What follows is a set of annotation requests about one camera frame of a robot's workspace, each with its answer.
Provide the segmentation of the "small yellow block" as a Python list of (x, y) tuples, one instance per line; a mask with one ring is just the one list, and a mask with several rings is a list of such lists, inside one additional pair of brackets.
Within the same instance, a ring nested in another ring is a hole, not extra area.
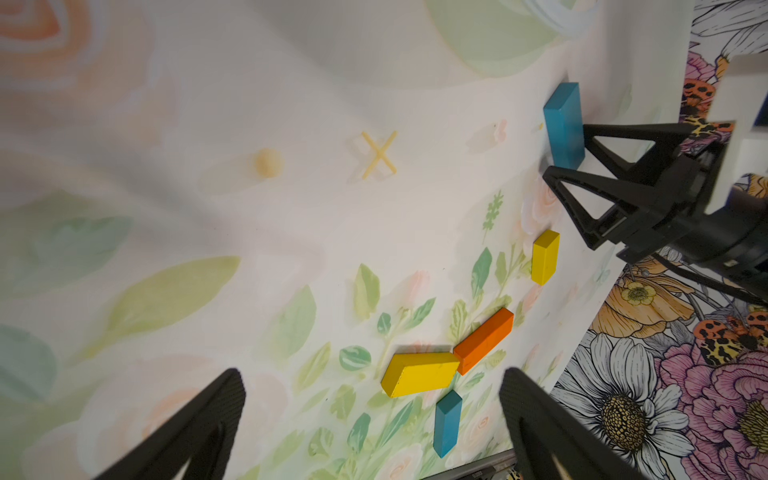
[(560, 234), (547, 230), (533, 243), (531, 279), (544, 286), (554, 275), (557, 268)]

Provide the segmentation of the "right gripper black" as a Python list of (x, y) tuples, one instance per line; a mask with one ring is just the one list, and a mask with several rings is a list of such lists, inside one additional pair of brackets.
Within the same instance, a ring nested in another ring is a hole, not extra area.
[[(767, 200), (733, 187), (723, 206), (705, 211), (724, 161), (724, 144), (714, 142), (695, 157), (701, 170), (666, 217), (657, 189), (630, 181), (657, 180), (693, 131), (687, 123), (585, 124), (586, 149), (617, 179), (556, 166), (548, 167), (543, 179), (590, 249), (624, 243), (618, 257), (635, 263), (669, 247), (686, 262), (765, 300)], [(639, 238), (631, 239), (636, 234)]]

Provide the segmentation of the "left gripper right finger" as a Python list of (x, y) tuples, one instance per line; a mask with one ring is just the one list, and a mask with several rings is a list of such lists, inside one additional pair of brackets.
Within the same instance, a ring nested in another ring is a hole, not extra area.
[(504, 372), (502, 411), (525, 479), (643, 477), (518, 368)]

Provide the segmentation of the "long yellow block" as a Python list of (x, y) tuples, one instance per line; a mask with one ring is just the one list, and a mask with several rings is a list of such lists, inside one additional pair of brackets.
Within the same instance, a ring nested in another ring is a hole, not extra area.
[(444, 389), (452, 383), (459, 365), (451, 352), (395, 354), (381, 387), (389, 398)]

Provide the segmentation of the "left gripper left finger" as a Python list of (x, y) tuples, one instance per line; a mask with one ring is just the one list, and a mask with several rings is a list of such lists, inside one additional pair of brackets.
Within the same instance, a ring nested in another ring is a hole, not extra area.
[(222, 479), (246, 401), (229, 368), (157, 431), (98, 475), (100, 479)]

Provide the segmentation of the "orange block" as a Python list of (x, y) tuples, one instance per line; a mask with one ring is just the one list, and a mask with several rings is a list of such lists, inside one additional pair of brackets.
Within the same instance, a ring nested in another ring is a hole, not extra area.
[(502, 308), (474, 330), (453, 350), (459, 360), (457, 372), (464, 376), (483, 360), (512, 331), (515, 315)]

